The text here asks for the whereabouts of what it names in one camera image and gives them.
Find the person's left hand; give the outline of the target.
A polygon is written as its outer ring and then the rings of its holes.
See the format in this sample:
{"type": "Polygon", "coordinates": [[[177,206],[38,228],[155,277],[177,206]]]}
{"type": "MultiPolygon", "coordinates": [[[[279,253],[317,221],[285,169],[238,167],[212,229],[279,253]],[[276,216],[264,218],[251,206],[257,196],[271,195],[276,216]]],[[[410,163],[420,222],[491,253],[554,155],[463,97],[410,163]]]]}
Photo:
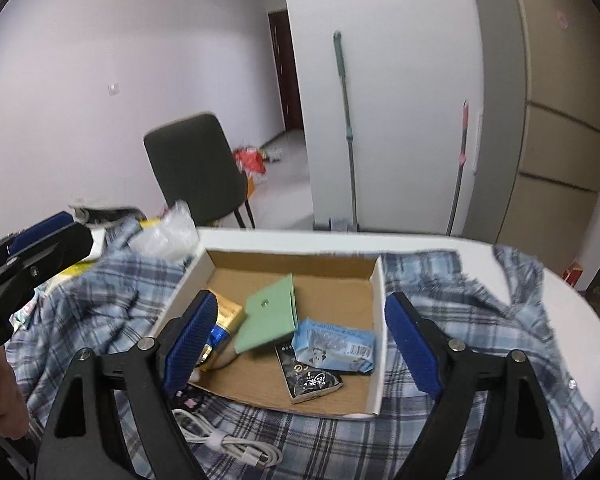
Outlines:
{"type": "Polygon", "coordinates": [[[19,389],[16,376],[0,347],[0,435],[19,440],[29,429],[29,411],[19,389]]]}

